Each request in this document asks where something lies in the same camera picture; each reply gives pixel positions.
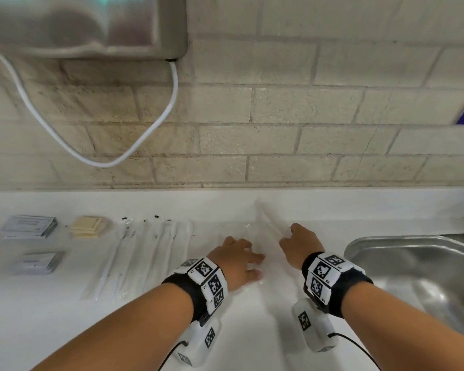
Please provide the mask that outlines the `person's left hand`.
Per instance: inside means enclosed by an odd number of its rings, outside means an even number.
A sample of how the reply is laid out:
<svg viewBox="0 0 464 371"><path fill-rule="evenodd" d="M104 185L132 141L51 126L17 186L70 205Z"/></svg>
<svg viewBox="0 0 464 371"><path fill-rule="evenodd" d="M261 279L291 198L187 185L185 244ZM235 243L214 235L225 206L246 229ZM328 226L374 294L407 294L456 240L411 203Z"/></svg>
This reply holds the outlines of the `person's left hand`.
<svg viewBox="0 0 464 371"><path fill-rule="evenodd" d="M252 243L246 239L227 237L221 246L208 253L207 258L221 269L228 285L228 292L234 292L247 284L256 282L245 281L245 271L256 269L252 266L260 265L265 255L254 253Z"/></svg>

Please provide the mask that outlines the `person's right hand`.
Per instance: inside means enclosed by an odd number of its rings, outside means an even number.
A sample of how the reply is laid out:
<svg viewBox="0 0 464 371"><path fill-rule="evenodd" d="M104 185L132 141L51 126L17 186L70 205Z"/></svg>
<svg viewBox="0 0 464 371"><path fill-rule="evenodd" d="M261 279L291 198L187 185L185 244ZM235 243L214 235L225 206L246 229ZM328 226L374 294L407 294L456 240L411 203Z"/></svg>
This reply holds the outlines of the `person's right hand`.
<svg viewBox="0 0 464 371"><path fill-rule="evenodd" d="M291 225L292 249L290 252L284 252L287 262L291 267L301 270L304 261L313 253L323 253L325 248L319 241L316 234L301 224L293 223Z"/></svg>

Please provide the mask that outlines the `clear plastic packet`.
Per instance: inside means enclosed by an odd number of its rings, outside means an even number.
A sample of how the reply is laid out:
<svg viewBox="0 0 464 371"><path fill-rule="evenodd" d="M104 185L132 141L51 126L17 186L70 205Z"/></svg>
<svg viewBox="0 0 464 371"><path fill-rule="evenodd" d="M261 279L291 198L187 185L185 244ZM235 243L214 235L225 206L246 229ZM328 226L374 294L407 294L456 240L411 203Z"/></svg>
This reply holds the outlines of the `clear plastic packet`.
<svg viewBox="0 0 464 371"><path fill-rule="evenodd" d="M258 199L238 212L233 222L218 224L217 227L221 231L220 241L227 236L244 238L252 243L254 253L266 256L261 264L248 265L247 269L262 272L262 279L253 284L260 285L270 294L287 288L298 291L298 273L289 265L279 245L282 238L291 236L291 228L272 205Z"/></svg>

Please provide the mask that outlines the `person's right forearm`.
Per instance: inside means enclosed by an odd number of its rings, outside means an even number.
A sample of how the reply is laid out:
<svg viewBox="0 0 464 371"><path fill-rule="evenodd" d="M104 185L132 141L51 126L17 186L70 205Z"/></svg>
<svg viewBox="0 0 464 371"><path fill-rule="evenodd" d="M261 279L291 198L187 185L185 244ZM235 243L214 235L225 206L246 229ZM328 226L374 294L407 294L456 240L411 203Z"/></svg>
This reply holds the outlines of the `person's right forearm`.
<svg viewBox="0 0 464 371"><path fill-rule="evenodd" d="M464 336L368 282L341 312L382 371L464 371Z"/></svg>

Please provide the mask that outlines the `person's left forearm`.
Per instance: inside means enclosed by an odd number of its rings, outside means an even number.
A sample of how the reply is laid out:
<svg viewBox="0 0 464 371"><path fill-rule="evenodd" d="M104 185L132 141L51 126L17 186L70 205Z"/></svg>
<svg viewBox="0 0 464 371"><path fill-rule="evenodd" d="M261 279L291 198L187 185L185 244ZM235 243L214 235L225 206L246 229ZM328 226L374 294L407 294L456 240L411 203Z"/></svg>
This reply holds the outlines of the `person's left forearm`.
<svg viewBox="0 0 464 371"><path fill-rule="evenodd" d="M165 283L88 328L31 371L157 371L192 317L189 294Z"/></svg>

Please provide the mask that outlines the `black wristband with marker tiles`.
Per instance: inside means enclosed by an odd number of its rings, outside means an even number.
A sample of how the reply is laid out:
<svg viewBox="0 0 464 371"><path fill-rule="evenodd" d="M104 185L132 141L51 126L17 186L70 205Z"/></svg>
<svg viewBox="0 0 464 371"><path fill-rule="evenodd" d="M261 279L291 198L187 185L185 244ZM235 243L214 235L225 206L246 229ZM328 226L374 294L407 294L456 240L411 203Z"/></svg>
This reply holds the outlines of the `black wristband with marker tiles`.
<svg viewBox="0 0 464 371"><path fill-rule="evenodd" d="M192 300L191 322L203 327L227 297L228 283L220 267L207 257L188 259L176 268L162 284L173 284Z"/></svg>
<svg viewBox="0 0 464 371"><path fill-rule="evenodd" d="M373 281L359 266L335 253L315 252L302 264L303 291L325 314L344 318L342 301L349 289L360 282Z"/></svg>

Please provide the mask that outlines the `row of clear wrapped utensils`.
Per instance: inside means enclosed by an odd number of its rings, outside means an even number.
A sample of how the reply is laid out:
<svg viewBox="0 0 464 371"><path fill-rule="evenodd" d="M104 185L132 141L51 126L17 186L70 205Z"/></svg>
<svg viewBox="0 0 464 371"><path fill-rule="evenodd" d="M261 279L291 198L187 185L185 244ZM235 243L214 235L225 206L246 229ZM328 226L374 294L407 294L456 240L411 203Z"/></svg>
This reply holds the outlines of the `row of clear wrapped utensils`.
<svg viewBox="0 0 464 371"><path fill-rule="evenodd" d="M194 228L188 218L125 218L115 243L80 299L128 302L149 291L187 260Z"/></svg>

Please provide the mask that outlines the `stainless steel sink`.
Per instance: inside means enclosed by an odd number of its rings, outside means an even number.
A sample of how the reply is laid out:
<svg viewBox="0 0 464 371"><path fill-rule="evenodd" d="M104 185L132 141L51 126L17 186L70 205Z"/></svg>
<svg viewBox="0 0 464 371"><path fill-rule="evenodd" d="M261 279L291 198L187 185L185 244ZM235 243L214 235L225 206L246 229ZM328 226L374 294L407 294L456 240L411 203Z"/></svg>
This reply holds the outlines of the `stainless steel sink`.
<svg viewBox="0 0 464 371"><path fill-rule="evenodd" d="M464 234L365 237L344 257L376 286L464 335Z"/></svg>

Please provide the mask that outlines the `stack of beige packets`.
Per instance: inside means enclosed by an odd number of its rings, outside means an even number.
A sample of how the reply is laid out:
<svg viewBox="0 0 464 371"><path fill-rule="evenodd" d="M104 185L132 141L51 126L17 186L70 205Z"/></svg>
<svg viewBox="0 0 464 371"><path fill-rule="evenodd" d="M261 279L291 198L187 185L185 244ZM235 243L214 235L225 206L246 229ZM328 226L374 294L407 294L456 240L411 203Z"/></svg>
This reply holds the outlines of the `stack of beige packets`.
<svg viewBox="0 0 464 371"><path fill-rule="evenodd" d="M72 238L98 238L105 227L105 219L92 216L81 216L70 225Z"/></svg>

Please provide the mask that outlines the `stack of grey packets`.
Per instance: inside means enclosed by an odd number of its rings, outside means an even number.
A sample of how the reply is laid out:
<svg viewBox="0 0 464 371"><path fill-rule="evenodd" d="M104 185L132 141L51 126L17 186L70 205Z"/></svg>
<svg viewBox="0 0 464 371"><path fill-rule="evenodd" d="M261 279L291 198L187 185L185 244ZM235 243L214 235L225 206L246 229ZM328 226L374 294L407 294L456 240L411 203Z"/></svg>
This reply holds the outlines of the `stack of grey packets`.
<svg viewBox="0 0 464 371"><path fill-rule="evenodd" d="M15 275L52 274L62 262L64 251L27 253L19 255L12 265Z"/></svg>
<svg viewBox="0 0 464 371"><path fill-rule="evenodd" d="M15 215L1 228L4 239L46 239L58 225L55 217Z"/></svg>

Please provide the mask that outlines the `stainless steel wall appliance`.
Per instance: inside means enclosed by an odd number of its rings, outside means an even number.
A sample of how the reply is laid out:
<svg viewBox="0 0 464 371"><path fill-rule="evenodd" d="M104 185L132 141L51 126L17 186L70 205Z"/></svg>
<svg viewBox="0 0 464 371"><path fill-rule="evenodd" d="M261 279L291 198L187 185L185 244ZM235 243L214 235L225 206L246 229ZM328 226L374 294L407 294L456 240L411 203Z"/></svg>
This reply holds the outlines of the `stainless steel wall appliance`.
<svg viewBox="0 0 464 371"><path fill-rule="evenodd" d="M186 0L0 0L0 53L173 60L188 48Z"/></svg>

